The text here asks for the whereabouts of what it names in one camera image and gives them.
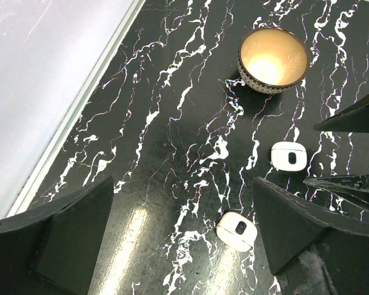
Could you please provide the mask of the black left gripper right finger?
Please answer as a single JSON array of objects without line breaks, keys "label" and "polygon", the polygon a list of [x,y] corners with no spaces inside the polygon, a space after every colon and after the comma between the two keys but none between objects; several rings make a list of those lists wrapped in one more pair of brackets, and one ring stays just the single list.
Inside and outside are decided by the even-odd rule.
[{"label": "black left gripper right finger", "polygon": [[369,211],[343,216],[264,178],[252,197],[282,294],[369,294]]}]

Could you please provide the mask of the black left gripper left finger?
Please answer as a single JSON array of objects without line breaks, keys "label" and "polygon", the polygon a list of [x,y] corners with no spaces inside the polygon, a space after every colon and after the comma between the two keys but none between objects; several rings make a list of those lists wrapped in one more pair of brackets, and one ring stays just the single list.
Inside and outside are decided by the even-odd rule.
[{"label": "black left gripper left finger", "polygon": [[113,202],[114,181],[0,220],[0,294],[87,294]]}]

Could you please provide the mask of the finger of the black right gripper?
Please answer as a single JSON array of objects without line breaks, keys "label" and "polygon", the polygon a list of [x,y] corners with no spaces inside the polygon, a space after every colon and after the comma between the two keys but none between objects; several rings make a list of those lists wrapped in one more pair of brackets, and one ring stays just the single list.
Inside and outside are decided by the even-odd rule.
[{"label": "finger of the black right gripper", "polygon": [[314,125],[321,132],[369,133],[369,94],[339,114]]},{"label": "finger of the black right gripper", "polygon": [[369,220],[369,174],[306,178],[304,183],[342,197],[361,207],[363,220]]}]

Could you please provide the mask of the white earbud charging case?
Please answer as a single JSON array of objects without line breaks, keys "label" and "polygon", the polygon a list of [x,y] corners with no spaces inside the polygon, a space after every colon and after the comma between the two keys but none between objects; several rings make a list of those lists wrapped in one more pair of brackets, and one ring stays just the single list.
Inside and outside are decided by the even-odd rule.
[{"label": "white earbud charging case", "polygon": [[271,164],[277,170],[302,171],[307,166],[307,159],[306,148],[299,143],[281,141],[271,148]]}]

